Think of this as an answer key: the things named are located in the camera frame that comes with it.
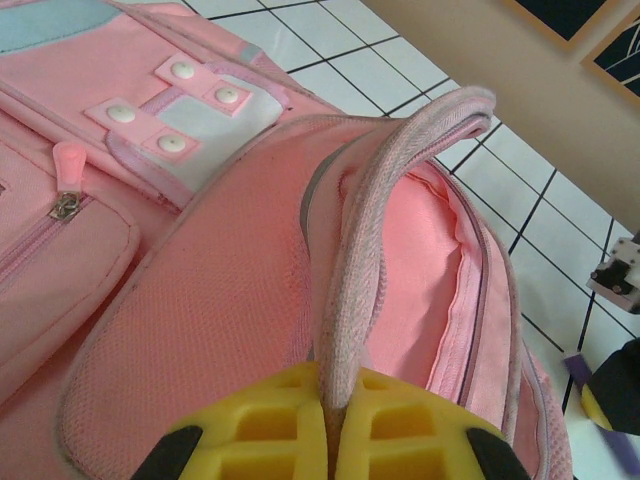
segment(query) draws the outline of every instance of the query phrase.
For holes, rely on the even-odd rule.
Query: grout line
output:
[[[503,123],[502,123],[502,122],[501,122],[501,123],[500,123],[500,124],[499,124],[499,125],[498,125],[494,130],[493,130],[493,132],[495,132],[495,131],[498,129],[498,127],[499,127],[499,126],[501,126],[501,125],[503,125]],[[491,132],[489,135],[487,135],[485,138],[483,138],[483,139],[482,139],[482,142],[481,142],[481,143],[482,143],[483,145],[484,145],[484,141],[485,141],[485,140],[487,140],[487,139],[488,139],[488,138],[493,134],[493,132]],[[504,166],[506,166],[509,170],[511,170],[511,172],[512,172],[515,176],[517,176],[520,180],[522,180],[524,183],[526,183],[526,184],[527,184],[527,185],[528,185],[528,186],[529,186],[529,187],[530,187],[534,192],[538,193],[538,191],[537,191],[535,188],[533,188],[533,186],[532,186],[529,182],[527,182],[524,178],[522,178],[522,177],[520,176],[520,174],[519,174],[519,173],[517,173],[515,170],[513,170],[513,168],[511,168],[511,167],[509,166],[509,164],[507,164],[504,160],[502,160],[502,158],[500,158],[498,155],[496,155],[496,154],[493,152],[493,150],[491,150],[491,148],[489,148],[487,145],[484,145],[484,148],[486,148],[486,149],[491,153],[491,155],[493,155],[496,159],[500,160],[500,162],[501,162]],[[573,226],[574,226],[578,231],[580,231],[580,233],[582,233],[585,237],[587,237],[587,239],[589,239],[589,241],[590,241],[591,243],[593,243],[593,244],[594,244],[596,247],[598,247],[599,249],[601,249],[601,248],[602,248],[602,245],[599,245],[599,244],[598,244],[598,242],[596,242],[593,238],[591,238],[588,234],[586,234],[586,233],[585,233],[585,232],[584,232],[584,231],[583,231],[583,230],[582,230],[578,225],[576,225],[576,224],[575,224],[575,223],[574,223],[574,222],[573,222],[569,217],[567,217],[564,213],[562,213],[562,212],[558,209],[558,207],[556,207],[553,203],[551,203],[551,202],[550,202],[549,200],[547,200],[546,198],[543,198],[543,200],[545,201],[545,203],[546,203],[546,204],[548,204],[551,208],[553,208],[556,212],[558,212],[558,213],[559,213],[559,214],[560,214],[560,215],[561,215],[561,216],[562,216],[562,217],[563,217],[567,222],[569,222],[569,223],[570,223],[571,225],[573,225]]]
[[[366,50],[369,47],[372,47],[372,46],[375,46],[375,45],[380,45],[381,43],[385,43],[385,42],[388,42],[390,40],[394,40],[394,39],[399,38],[399,37],[400,37],[400,35],[396,35],[395,37],[389,37],[389,38],[385,38],[384,40],[378,40],[377,42],[374,42],[374,43],[372,43],[370,45],[362,45],[361,47],[357,47],[357,48],[354,48],[352,50],[347,50],[346,52],[338,53],[338,54],[333,55],[331,57],[327,57],[326,59],[323,58],[323,59],[318,60],[316,62],[308,63],[307,65],[303,65],[301,67],[296,67],[294,69],[289,70],[287,72],[287,74],[291,75],[292,73],[299,72],[300,70],[304,70],[305,68],[315,67],[316,65],[320,65],[320,64],[325,63],[325,62],[330,62],[331,60],[335,60],[336,58],[344,57],[345,55],[350,55],[352,53],[359,52],[361,50]]]
[[[545,203],[547,205],[549,205],[551,208],[553,208],[556,212],[558,212],[560,214],[560,216],[562,216],[562,218],[564,218],[567,222],[569,222],[571,225],[573,225],[576,230],[578,230],[582,235],[584,235],[591,243],[593,243],[596,247],[598,247],[598,249],[602,250],[602,245],[598,245],[598,242],[596,242],[593,238],[591,238],[589,235],[587,235],[578,225],[576,225],[575,223],[573,223],[573,221],[567,217],[564,213],[562,213],[558,207],[556,207],[553,203],[551,203],[549,200],[547,200],[546,198],[543,199],[545,201]]]
[[[258,0],[258,3],[260,3],[260,5],[262,5],[263,7],[266,8],[265,4],[262,3],[261,0]],[[300,35],[298,35],[298,33],[291,28],[289,25],[287,25],[280,17],[278,17],[275,13],[273,13],[271,10],[269,10],[269,13],[271,15],[273,15],[282,25],[284,25],[287,30],[289,30],[291,33],[293,33],[296,37],[298,37],[298,39],[304,43],[307,47],[309,47],[316,55],[318,55],[320,58],[324,58],[320,52],[318,52],[315,48],[313,48],[309,42],[307,42],[304,38],[302,38]],[[371,98],[369,98],[368,95],[366,95],[362,90],[360,90],[351,80],[349,80],[340,70],[338,70],[331,62],[327,62],[327,65],[329,65],[333,70],[335,70],[335,72],[340,75],[342,78],[344,78],[353,88],[355,88],[360,95],[362,95],[364,98],[366,98],[367,100],[369,100],[378,110],[380,110],[380,112],[382,114],[384,114],[384,110],[382,108],[380,108],[380,105],[378,105],[376,102],[374,102]]]
[[[310,3],[316,3],[316,0],[301,0],[299,3],[292,3],[290,5],[276,5],[275,7],[267,7],[264,3],[260,2],[260,5],[264,6],[264,8],[257,8],[254,10],[245,10],[243,12],[227,13],[226,15],[215,15],[213,17],[208,17],[207,20],[220,20],[222,18],[239,17],[241,15],[247,15],[249,13],[280,10],[282,8],[287,8],[287,7],[297,7],[299,5],[308,5]]]
[[[502,221],[504,221],[513,231],[517,232],[518,230],[511,225],[511,223],[509,223],[509,221],[504,218],[500,212],[498,212],[495,208],[493,208],[491,205],[489,205],[484,198],[482,198],[480,195],[478,195],[469,185],[467,185],[464,181],[462,181],[460,179],[460,177],[455,177],[456,180],[458,182],[460,182],[461,184],[463,184],[465,187],[467,187],[470,191],[472,191],[481,201],[482,203],[484,203],[493,213],[495,213]],[[524,240],[536,251],[538,252],[538,254],[540,254],[540,256],[542,256],[546,261],[548,261],[556,270],[558,270],[567,280],[569,280],[576,288],[578,288],[578,290],[580,290],[582,293],[584,293],[585,295],[588,295],[588,292],[585,291],[585,289],[583,289],[573,278],[571,278],[569,275],[567,275],[567,273],[565,273],[564,270],[562,270],[558,265],[555,264],[555,262],[553,260],[551,260],[549,257],[547,257],[547,255],[542,252],[542,250],[540,250],[538,247],[536,247],[531,241],[529,241],[528,238],[523,237]],[[634,338],[637,338],[636,335],[630,331],[622,322],[620,322],[620,320],[618,320],[615,316],[613,316],[606,307],[604,307],[603,305],[601,305],[600,303],[598,303],[597,300],[594,301],[594,303],[596,305],[598,305],[600,308],[602,308],[602,310],[604,310],[604,312],[611,317],[611,319],[616,322],[624,331],[626,331],[629,335],[631,335]]]
[[[193,8],[193,7],[191,6],[191,4],[190,4],[187,0],[182,0],[182,3],[184,3],[187,7],[189,7],[191,10],[193,10],[193,13],[195,13],[196,15],[200,15],[200,14],[198,13],[198,11],[197,11],[195,8]]]
[[[502,159],[500,159],[500,158],[499,158],[495,153],[493,153],[491,150],[489,150],[489,149],[485,146],[485,144],[484,144],[484,142],[485,142],[486,140],[488,140],[488,139],[491,137],[491,135],[493,135],[493,134],[498,130],[498,128],[500,128],[501,126],[502,126],[502,122],[500,122],[498,125],[496,125],[496,128],[494,128],[493,130],[491,130],[491,131],[487,134],[487,136],[486,136],[486,137],[484,137],[483,139],[481,139],[481,140],[477,140],[477,139],[476,139],[476,140],[477,140],[477,142],[478,142],[478,145],[475,145],[475,146],[471,149],[471,151],[470,151],[469,153],[467,153],[467,154],[464,156],[464,158],[463,158],[462,160],[460,160],[460,161],[458,162],[458,164],[457,164],[455,167],[453,167],[453,168],[451,169],[451,173],[456,173],[456,172],[458,171],[458,169],[459,169],[460,167],[462,167],[462,165],[464,165],[464,164],[465,164],[465,162],[466,162],[467,160],[469,160],[469,159],[473,156],[473,154],[474,154],[474,153],[476,153],[476,152],[480,149],[480,147],[484,147],[485,149],[487,149],[487,151],[488,151],[488,152],[490,152],[490,153],[491,153],[491,155],[493,155],[494,157],[496,157],[496,158],[497,158],[500,162],[502,162],[502,163],[503,163],[507,168],[509,168],[509,165],[507,165],[506,163],[504,163],[504,162],[502,161]]]
[[[613,217],[611,218],[611,222],[609,223],[609,229],[607,230],[606,243],[609,243],[609,239],[611,238],[611,232],[613,231]],[[600,263],[604,261],[605,252],[603,251],[600,255]],[[589,327],[589,320],[591,319],[591,311],[593,310],[593,304],[596,299],[596,292],[591,292],[589,297],[589,306],[587,307],[587,315],[584,319],[584,324],[582,325],[582,331],[580,332],[580,339],[578,340],[578,351],[582,351],[582,345],[584,345],[584,339],[587,335],[587,328]]]
[[[402,102],[400,105],[398,105],[397,107],[392,108],[391,110],[389,110],[388,112],[385,112],[384,115],[382,115],[383,117],[388,117],[389,115],[391,115],[392,113],[397,112],[398,110],[400,110],[402,107],[406,107],[407,105],[409,105],[411,102],[414,102],[416,100],[418,100],[420,97],[425,97],[425,98],[429,98],[427,97],[424,92],[420,92],[418,95],[411,97],[409,100]]]
[[[498,129],[504,125],[504,123],[498,121],[498,125],[495,126],[495,128],[489,130],[489,133],[487,133],[483,138],[481,138],[480,140],[478,140],[478,142],[480,142],[480,144],[484,145],[485,142],[487,140],[489,140],[489,138],[491,138],[491,135],[493,135],[494,133],[496,133],[498,131]],[[486,148],[487,150],[489,150],[491,152],[491,149],[489,147],[487,147],[486,145],[484,145],[484,148]]]
[[[501,214],[500,212],[498,212],[495,208],[493,208],[491,205],[489,205],[489,204],[487,203],[487,201],[486,201],[484,198],[482,198],[480,195],[478,195],[478,194],[473,190],[473,188],[471,188],[471,187],[470,187],[469,185],[467,185],[464,181],[462,181],[462,180],[460,179],[460,177],[455,177],[455,178],[456,178],[456,180],[457,180],[458,182],[460,182],[462,185],[464,185],[465,187],[467,187],[471,192],[473,192],[473,194],[474,194],[476,197],[478,197],[478,198],[480,199],[480,201],[481,201],[482,203],[484,203],[484,204],[486,205],[486,207],[487,207],[487,208],[489,208],[489,210],[491,210],[491,211],[492,211],[494,214],[496,214],[496,215],[497,215],[497,216],[498,216],[498,217],[499,217],[499,218],[500,218],[504,223],[506,223],[506,224],[507,224],[507,226],[508,226],[509,228],[511,228],[514,232],[518,233],[518,229],[517,229],[517,228],[514,228],[514,226],[513,226],[513,225],[511,225],[511,224],[507,221],[507,219],[506,219],[506,218],[504,218],[504,217],[502,216],[502,214]]]
[[[392,108],[391,110],[389,110],[388,112],[385,112],[385,114],[383,116],[388,117],[389,115],[391,115],[392,113],[397,112],[398,110],[400,110],[403,107],[406,107],[407,105],[409,105],[411,102],[414,102],[416,100],[418,100],[420,97],[425,96],[427,97],[429,100],[431,100],[431,98],[429,98],[427,96],[427,92],[430,92],[431,90],[433,90],[434,88],[438,88],[440,85],[442,85],[443,83],[449,81],[450,79],[447,77],[444,80],[439,81],[438,83],[436,83],[435,85],[427,88],[425,91],[420,92],[418,95],[411,97],[409,100],[407,100],[406,102],[402,102],[400,105],[398,105],[397,107]]]
[[[609,317],[611,317],[611,319],[616,322],[618,325],[620,325],[629,335],[631,335],[633,338],[638,338],[638,336],[633,333],[631,330],[629,330],[625,324],[623,324],[620,320],[618,320],[611,312],[609,312],[609,310],[607,310],[607,307],[605,307],[604,305],[602,305],[600,302],[598,302],[597,300],[594,300],[594,303],[596,305],[598,305],[602,310],[604,310],[604,313],[606,313],[607,315],[609,315]]]
[[[334,13],[333,13],[331,10],[329,10],[325,5],[320,4],[320,6],[321,6],[325,11],[327,11],[327,12],[329,13],[329,15],[331,15],[333,18],[335,18],[335,19],[336,19],[336,20],[337,20],[337,21],[338,21],[342,26],[344,26],[347,30],[349,30],[352,34],[354,34],[354,35],[355,35],[355,36],[356,36],[356,37],[357,37],[361,42],[364,42],[365,44],[367,44],[367,45],[371,46],[370,44],[368,44],[368,43],[367,43],[367,41],[366,41],[364,38],[362,38],[362,37],[361,37],[360,35],[358,35],[355,31],[353,31],[353,30],[351,29],[351,27],[349,27],[349,25],[347,25],[347,24],[346,24],[346,23],[344,23],[342,20],[340,20],[338,17],[336,17],[336,16],[334,15]],[[407,82],[409,82],[411,85],[413,85],[413,86],[414,86],[416,89],[418,89],[419,91],[422,91],[422,89],[421,89],[418,85],[416,85],[415,83],[413,83],[413,82],[412,82],[412,81],[411,81],[411,80],[410,80],[410,79],[409,79],[409,78],[408,78],[404,73],[402,73],[400,70],[398,70],[398,69],[395,67],[395,65],[393,65],[389,60],[387,60],[386,58],[384,58],[384,57],[383,57],[381,54],[379,54],[379,53],[378,53],[374,48],[372,48],[371,50],[373,50],[373,53],[375,53],[378,57],[380,57],[380,58],[381,58],[381,59],[382,59],[382,60],[383,60],[387,65],[389,65],[389,66],[390,66],[391,68],[393,68],[396,72],[398,72],[402,78],[404,78]]]
[[[544,194],[546,193],[547,189],[549,188],[549,185],[551,185],[551,182],[553,181],[553,177],[556,176],[556,172],[557,171],[558,171],[557,169],[555,169],[555,168],[553,169],[553,173],[549,177],[549,180],[547,180],[547,184],[542,189],[542,192],[540,193],[540,196],[536,200],[536,203],[533,204],[533,208],[529,212],[529,215],[527,216],[527,218],[525,219],[524,223],[522,224],[522,227],[518,231],[518,235],[516,236],[515,240],[511,244],[511,247],[509,247],[509,255],[511,255],[513,253],[513,251],[515,250],[516,246],[518,245],[518,242],[522,238],[522,234],[524,233],[525,229],[527,228],[527,225],[529,225],[529,222],[531,221],[531,218],[533,217],[533,214],[536,212],[536,209],[538,208],[538,205],[540,205],[540,202],[542,201],[542,198],[544,197]]]
[[[474,153],[476,153],[476,152],[477,152],[481,147],[482,147],[482,144],[481,144],[480,142],[478,142],[478,144],[477,144],[477,145],[474,145],[474,147],[471,149],[471,151],[470,151],[469,153],[467,153],[467,154],[462,158],[462,160],[460,160],[460,161],[458,162],[458,164],[457,164],[455,167],[453,167],[453,168],[451,169],[451,174],[453,175],[454,173],[456,173],[456,172],[458,171],[458,169],[459,169],[462,165],[464,165],[464,164],[465,164],[465,162],[466,162],[467,160],[469,160],[469,159],[473,156],[473,154],[474,154]]]
[[[564,397],[562,398],[562,414],[563,415],[567,411],[567,405],[569,404],[569,397],[571,396],[572,388],[573,388],[573,377],[569,376],[569,381],[567,382],[567,389],[564,391]]]
[[[564,353],[564,349],[558,345],[549,335],[547,335],[538,325],[536,325],[536,322],[534,322],[533,320],[531,320],[529,317],[527,317],[524,313],[520,312],[520,314],[522,315],[522,317],[531,324],[531,326],[533,328],[535,328],[544,338],[546,338],[554,347],[556,347],[558,350],[560,350],[560,352]]]

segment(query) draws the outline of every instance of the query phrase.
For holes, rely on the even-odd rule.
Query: white snap button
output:
[[[184,150],[187,142],[180,135],[163,135],[158,139],[158,146],[168,153],[178,153]]]
[[[235,103],[239,96],[235,88],[223,87],[216,90],[216,100],[222,103]]]
[[[136,112],[124,105],[112,105],[107,108],[107,115],[118,123],[130,123],[136,118]]]
[[[193,68],[193,65],[191,65],[190,63],[176,62],[171,65],[171,73],[173,73],[178,78],[188,80],[196,74],[196,69]]]

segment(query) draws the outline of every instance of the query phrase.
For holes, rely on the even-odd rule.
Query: picture frame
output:
[[[572,50],[618,0],[505,0],[563,50]]]
[[[582,65],[640,107],[640,5],[587,55]]]

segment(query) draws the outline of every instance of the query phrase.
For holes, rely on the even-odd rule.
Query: black object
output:
[[[571,40],[606,0],[516,0],[565,40]]]
[[[593,272],[591,278],[613,293],[629,295],[633,290],[633,285],[625,280],[629,270],[631,266],[621,260],[614,260],[607,268]]]
[[[613,352],[587,386],[615,431],[640,435],[640,338]]]
[[[195,450],[202,429],[189,426],[162,437],[131,480],[178,480]]]
[[[470,428],[467,439],[486,480],[531,480],[514,451],[501,438],[481,428]]]

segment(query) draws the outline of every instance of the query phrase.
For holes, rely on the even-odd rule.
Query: white tile floor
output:
[[[358,0],[184,3],[262,47],[298,82],[350,114],[408,116],[457,87]],[[594,300],[584,287],[611,242],[629,232],[497,119],[491,132],[438,159],[509,248],[525,339],[564,399],[576,477],[627,478],[584,416],[561,361],[564,352],[581,350],[597,367],[640,335],[640,319]]]

